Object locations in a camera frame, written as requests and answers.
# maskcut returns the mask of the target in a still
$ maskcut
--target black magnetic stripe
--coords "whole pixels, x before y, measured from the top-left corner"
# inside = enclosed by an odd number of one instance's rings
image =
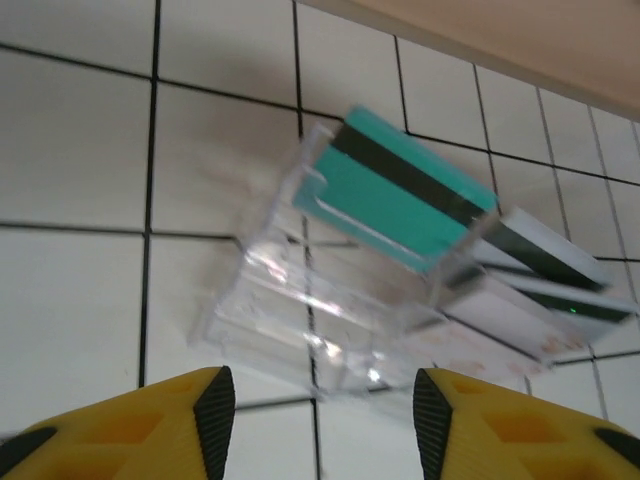
[[[483,238],[547,280],[594,292],[599,292],[604,287],[502,223]]]
[[[236,397],[229,367],[222,367],[193,406],[207,480],[222,480]]]
[[[465,227],[485,213],[482,208],[346,123],[331,145]]]
[[[447,454],[453,408],[429,374],[418,370],[413,387],[416,429],[424,480],[440,480]]]
[[[614,308],[607,308],[599,305],[577,302],[575,300],[555,297],[553,295],[548,295],[545,293],[528,292],[519,288],[516,288],[516,290],[546,308],[559,310],[561,312],[566,312],[569,314],[581,315],[583,317],[590,317],[595,320],[602,320],[604,322],[620,323],[629,315],[631,315],[630,312],[624,310],[616,310]]]

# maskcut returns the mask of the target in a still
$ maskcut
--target transparent plastic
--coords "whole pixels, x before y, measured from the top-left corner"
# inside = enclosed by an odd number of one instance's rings
[[[326,180],[314,163],[332,138],[316,126],[275,196],[257,199],[245,212],[233,278],[212,299],[191,341],[321,396],[395,388],[406,393],[416,370],[434,363],[492,380],[470,370],[466,357],[456,363],[451,356],[448,346],[459,339],[461,327],[436,308],[445,292],[440,269],[427,273],[406,266],[437,265],[438,259],[422,257],[322,201]],[[294,196],[395,254],[353,242],[326,247],[293,207]],[[463,244],[454,255],[463,254]],[[443,245],[443,251],[451,247]],[[437,337],[437,345],[421,346],[418,330]]]

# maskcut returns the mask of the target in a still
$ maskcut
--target white tile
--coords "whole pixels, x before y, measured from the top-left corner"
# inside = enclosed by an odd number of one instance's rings
[[[315,478],[311,405],[237,412],[224,478]]]
[[[491,164],[489,155],[477,150],[455,147],[445,143],[432,142],[429,140],[418,140],[444,158],[453,166],[459,168],[464,173],[472,177],[481,185],[493,191],[493,179],[491,178]]]
[[[551,403],[601,417],[598,388],[591,362],[558,367],[531,378],[531,393]]]
[[[609,185],[627,257],[640,258],[640,187],[618,182],[609,182]]]
[[[592,108],[607,175],[640,183],[640,145],[626,118]]]
[[[205,309],[229,286],[238,250],[230,242],[154,239],[151,245],[147,383],[229,364],[239,404],[302,395],[305,390],[187,343]]]
[[[546,90],[540,95],[556,165],[601,174],[588,107]]]
[[[149,84],[0,53],[0,218],[142,228]]]
[[[484,68],[478,79],[491,149],[549,162],[535,87]]]
[[[627,275],[627,269],[625,262],[610,262],[606,260],[600,260],[600,264],[611,275],[612,282],[605,294],[608,297],[621,298],[624,300],[634,300],[634,294],[631,289],[631,283],[629,282],[629,276]]]
[[[326,478],[423,478],[413,425],[357,400],[321,404],[319,409]]]
[[[242,233],[292,161],[296,114],[174,87],[158,102],[153,227]]]
[[[134,389],[142,238],[0,231],[0,432]]]
[[[551,167],[493,155],[503,208],[517,205],[565,236],[558,189]]]
[[[487,148],[473,65],[399,41],[409,130]]]
[[[393,37],[298,6],[302,104],[344,116],[361,103],[404,128]]]
[[[606,295],[632,302],[636,301],[631,291],[631,284],[624,262],[602,263],[605,264],[606,269],[613,277],[613,285],[606,291]],[[640,265],[630,264],[632,272],[635,270],[637,273],[640,273],[638,267],[640,267]],[[627,323],[602,340],[594,343],[592,347],[596,356],[640,350],[640,324],[638,323],[638,318],[634,316],[629,319]]]
[[[640,437],[640,356],[597,363],[609,420]]]
[[[154,9],[153,0],[6,0],[0,41],[151,74]]]
[[[185,0],[162,4],[163,78],[296,103],[289,0]]]
[[[571,241],[591,255],[622,256],[605,180],[558,171]]]

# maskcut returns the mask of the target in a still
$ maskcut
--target black grout line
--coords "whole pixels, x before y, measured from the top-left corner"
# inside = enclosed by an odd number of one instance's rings
[[[300,73],[300,35],[298,30],[298,4],[296,0],[291,0],[293,13],[293,44],[295,52],[295,70],[296,70],[296,106],[298,114],[298,137],[302,139],[304,136],[304,118],[302,110],[302,80]],[[309,223],[307,217],[302,215],[302,237],[304,240],[304,262],[308,268],[312,265],[311,249],[309,248]],[[311,285],[305,281],[305,290],[310,294]],[[309,330],[315,332],[315,314],[311,305],[307,305],[307,321],[309,322]],[[309,375],[311,377],[311,385],[315,390],[318,389],[318,378],[316,371],[316,362],[311,347],[309,347]],[[316,480],[322,479],[322,454],[320,448],[320,410],[318,408],[318,400],[311,398],[311,421],[313,431],[313,458],[315,460]]]
[[[489,156],[489,169],[491,171],[491,183],[493,183],[493,192],[498,193],[498,176],[496,175],[495,165],[493,164],[493,156],[491,155],[491,142],[489,140],[489,128],[487,127],[487,117],[484,112],[484,101],[482,100],[482,89],[480,88],[480,78],[478,77],[478,67],[472,64],[473,78],[476,84],[476,94],[478,95],[478,106],[480,107],[480,118],[482,120],[482,131],[484,132],[484,143],[487,146],[487,155]],[[498,198],[498,213],[502,214],[502,206]]]
[[[296,113],[298,114],[298,138],[304,136],[304,118],[302,116],[302,74],[300,71],[300,35],[298,32],[298,4],[291,0],[293,15],[293,52],[296,72]]]
[[[98,63],[87,62],[85,60],[78,60],[75,58],[67,57],[64,55],[57,55],[55,53],[47,53],[41,50],[34,50],[31,48],[20,47],[18,45],[12,45],[10,43],[0,42],[0,51],[17,53],[29,57],[39,58],[41,60],[52,60],[58,63],[64,63],[67,65],[73,65],[76,67],[88,68],[91,70],[97,70],[105,73],[113,73],[116,75],[122,75],[129,78],[137,78],[139,80],[150,80],[148,75],[143,73],[136,73],[130,70],[124,70],[117,67],[109,67],[107,65],[100,65]]]
[[[146,384],[147,324],[149,319],[149,267],[151,261],[151,219],[153,207],[153,167],[155,161],[156,113],[158,104],[158,62],[160,58],[160,11],[162,0],[155,0],[153,50],[151,66],[151,100],[149,106],[149,137],[147,145],[147,185],[145,191],[144,249],[142,255],[142,292],[140,299],[140,351],[138,357],[138,387]]]
[[[593,118],[593,111],[591,107],[587,107],[589,111],[589,121],[591,122],[591,130],[593,132],[593,136],[596,141],[596,150],[598,152],[598,158],[600,159],[600,165],[602,167],[602,172],[607,176],[607,165],[604,161],[604,154],[602,153],[602,145],[600,144],[600,136],[598,135],[598,129],[596,128],[596,122]],[[627,250],[624,246],[624,238],[622,235],[622,229],[620,228],[620,221],[618,220],[618,213],[616,211],[616,203],[613,199],[613,191],[611,190],[611,185],[609,180],[605,179],[605,187],[607,188],[607,195],[609,196],[609,204],[611,206],[611,214],[613,215],[613,222],[616,227],[616,234],[618,236],[618,244],[620,245],[620,250],[622,251],[622,256],[626,258]]]
[[[404,95],[404,80],[402,79],[402,62],[400,61],[400,46],[398,37],[393,36],[393,43],[396,48],[396,65],[398,66],[398,82],[400,84],[400,101],[402,102],[402,117],[404,119],[404,131],[409,131],[409,119],[407,117],[407,101]]]
[[[320,112],[318,110],[311,110],[308,108],[300,108],[300,111],[307,115],[315,115],[316,117],[326,118],[327,120],[337,120],[339,122],[344,121],[344,117],[341,117],[340,115],[333,115],[331,113]]]
[[[296,107],[294,105],[287,105],[287,104],[284,104],[284,103],[274,102],[274,101],[271,101],[271,100],[261,99],[261,98],[257,98],[257,97],[251,97],[251,96],[247,96],[247,95],[235,94],[235,93],[226,92],[226,91],[222,91],[222,90],[216,90],[216,89],[213,89],[213,88],[209,88],[209,87],[205,87],[205,86],[201,86],[201,85],[195,85],[195,84],[191,84],[191,83],[188,83],[188,82],[181,82],[181,81],[177,81],[177,80],[170,80],[170,79],[160,78],[158,76],[156,76],[155,79],[154,79],[153,76],[149,76],[149,75],[145,75],[145,74],[141,74],[141,73],[136,73],[136,72],[129,71],[129,70],[124,70],[124,69],[120,69],[120,68],[117,68],[117,67],[110,67],[110,66],[101,65],[101,64],[98,64],[98,63],[87,62],[87,61],[84,61],[84,60],[78,60],[78,59],[71,58],[71,57],[66,57],[66,56],[47,53],[47,52],[42,52],[42,51],[30,49],[30,48],[19,47],[19,46],[16,46],[16,45],[11,45],[11,44],[1,43],[0,42],[0,51],[1,50],[10,51],[10,52],[21,54],[21,55],[27,55],[27,56],[37,57],[37,58],[41,58],[41,59],[46,59],[46,60],[50,60],[50,61],[53,61],[53,62],[74,65],[74,66],[77,66],[77,67],[89,68],[89,69],[102,71],[102,72],[106,72],[106,73],[112,73],[112,74],[121,75],[121,76],[129,77],[129,78],[136,78],[136,79],[140,79],[140,80],[149,80],[149,81],[154,81],[155,80],[156,83],[162,84],[162,85],[169,85],[169,86],[174,86],[174,87],[177,87],[177,88],[183,88],[183,89],[186,89],[186,90],[198,91],[198,92],[206,93],[206,94],[209,94],[209,95],[216,95],[216,96],[231,98],[231,99],[235,99],[235,100],[239,100],[239,101],[244,101],[244,102],[249,102],[249,103],[255,103],[255,104],[258,104],[258,105],[264,105],[264,106],[269,106],[269,107],[273,107],[273,108],[278,108],[278,109],[281,109],[281,110],[287,110],[287,111],[291,111],[291,112],[301,111],[303,114],[315,115],[315,116],[327,118],[327,119],[330,119],[330,120],[338,120],[338,121],[344,120],[344,117],[342,117],[340,115],[335,115],[335,114],[331,114],[331,113],[327,113],[327,112],[320,112],[320,111],[312,110],[312,109],[298,108],[298,107]],[[578,174],[586,175],[586,176],[590,176],[590,177],[606,179],[606,180],[609,180],[611,182],[623,183],[625,185],[632,185],[632,186],[640,187],[640,182],[633,182],[631,180],[626,180],[624,178],[608,177],[606,175],[601,175],[601,174],[598,174],[598,173],[577,170],[577,169],[571,168],[571,167],[565,167],[565,166],[561,166],[561,165],[551,165],[550,163],[542,162],[540,160],[534,160],[534,159],[531,159],[531,158],[521,157],[519,155],[513,155],[513,154],[510,154],[510,153],[493,151],[490,148],[480,148],[480,147],[476,147],[476,146],[473,146],[473,145],[467,145],[467,144],[464,144],[464,143],[452,142],[450,140],[445,140],[445,139],[438,138],[438,137],[431,137],[429,135],[421,135],[421,134],[414,133],[414,132],[411,132],[411,131],[409,131],[407,133],[412,137],[422,138],[424,140],[430,140],[430,141],[442,143],[442,144],[445,144],[445,145],[451,145],[451,146],[454,146],[454,147],[464,148],[466,150],[484,152],[484,153],[493,154],[493,155],[497,155],[497,156],[504,157],[504,158],[509,158],[509,159],[512,159],[512,160],[519,160],[519,161],[522,161],[522,162],[527,162],[527,163],[531,163],[531,164],[535,164],[535,165],[542,165],[542,166],[546,166],[546,167],[551,167],[551,168],[554,168],[554,169],[557,169],[557,170],[562,170],[562,171],[567,171],[567,172],[572,172],[572,173],[578,173]]]
[[[30,223],[16,221],[0,221],[0,229],[7,230],[35,230],[42,232],[69,232],[69,233],[92,233],[100,235],[126,235],[140,236],[143,235],[142,230],[129,228],[111,228],[111,227],[87,227],[83,225],[63,225],[56,223]]]
[[[89,227],[83,225],[73,224],[56,224],[56,223],[38,223],[38,222],[23,222],[23,221],[0,221],[0,229],[4,230],[28,230],[28,231],[52,231],[52,232],[69,232],[69,233],[89,233],[89,234],[102,234],[102,235],[114,235],[114,236],[144,236],[144,230],[138,230],[134,228],[121,228],[121,227]],[[201,232],[180,232],[180,231],[163,231],[152,230],[150,232],[152,238],[176,238],[185,240],[210,240],[219,242],[237,242],[238,239],[235,235],[229,234],[213,234],[213,233],[201,233]],[[291,238],[291,243],[301,244],[301,242]],[[354,242],[340,242],[340,241],[317,241],[312,242],[311,245],[323,248],[359,248],[359,245]],[[640,263],[640,258],[625,258],[625,257],[604,257],[594,256],[596,260],[605,262],[628,262],[628,263]]]
[[[551,144],[551,134],[549,133],[549,124],[547,123],[547,115],[544,111],[544,103],[542,101],[542,94],[540,89],[536,87],[536,97],[538,98],[538,107],[540,108],[540,116],[542,117],[542,128],[544,130],[544,137],[547,141],[547,150],[549,152],[549,159],[551,165],[556,166],[556,157],[553,152],[553,145]],[[560,188],[560,178],[558,177],[558,171],[553,168],[553,183],[556,185],[556,192],[558,194],[558,202],[560,203],[560,216],[562,217],[562,225],[564,228],[564,234],[567,240],[571,241],[571,231],[569,230],[569,221],[567,220],[567,211],[564,206],[564,197],[562,196],[562,189]]]
[[[216,235],[212,233],[198,233],[198,232],[172,232],[172,231],[157,231],[151,232],[152,237],[158,238],[180,238],[184,240],[212,240],[218,242],[234,242],[240,243],[240,240],[235,235]]]
[[[231,98],[233,100],[239,100],[241,102],[254,103],[257,105],[264,105],[267,107],[278,108],[281,110],[288,110],[290,112],[296,112],[298,109],[293,105],[287,105],[285,103],[273,102],[271,100],[264,100],[257,97],[250,97],[248,95],[240,95],[237,93],[225,92],[223,90],[217,90],[215,88],[203,87],[201,85],[195,85],[192,83],[180,82],[177,80],[168,80],[166,78],[158,78],[158,83],[161,85],[167,85],[176,88],[182,88],[185,90],[191,90],[194,92],[205,93],[208,95],[215,95],[218,97]]]
[[[451,140],[445,140],[443,138],[432,137],[430,135],[423,135],[421,133],[415,133],[408,131],[407,134],[411,137],[421,138],[423,140],[429,140],[431,142],[441,143],[443,145],[450,145],[452,147],[464,148],[465,150],[473,150],[474,152],[490,153],[488,149],[481,147],[474,147],[473,145],[466,145],[464,143],[453,142]]]
[[[598,368],[597,361],[595,359],[595,352],[593,347],[589,345],[589,353],[591,353],[591,368],[593,370],[593,379],[596,384],[596,390],[598,392],[598,403],[600,404],[600,413],[605,420],[609,419],[609,413],[607,411],[607,402],[604,398],[604,389],[602,388],[602,381],[600,380],[600,369]]]
[[[313,397],[292,397],[281,400],[271,400],[266,402],[246,403],[236,407],[237,412],[254,412],[256,410],[265,410],[278,407],[290,407],[292,405],[301,405],[309,403]]]
[[[563,367],[567,365],[576,365],[579,363],[591,362],[593,360],[612,360],[616,358],[637,357],[640,356],[640,350],[630,350],[628,352],[607,353],[604,355],[594,355],[593,357],[573,358],[571,360],[560,360],[553,363],[554,367]]]

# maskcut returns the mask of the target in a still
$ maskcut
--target card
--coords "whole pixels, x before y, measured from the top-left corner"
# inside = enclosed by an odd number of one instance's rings
[[[578,328],[486,274],[462,285],[439,308],[454,320],[537,359],[585,346]]]
[[[440,368],[481,380],[499,381],[547,369],[535,359],[457,322],[416,330],[403,344],[413,356],[424,356]]]

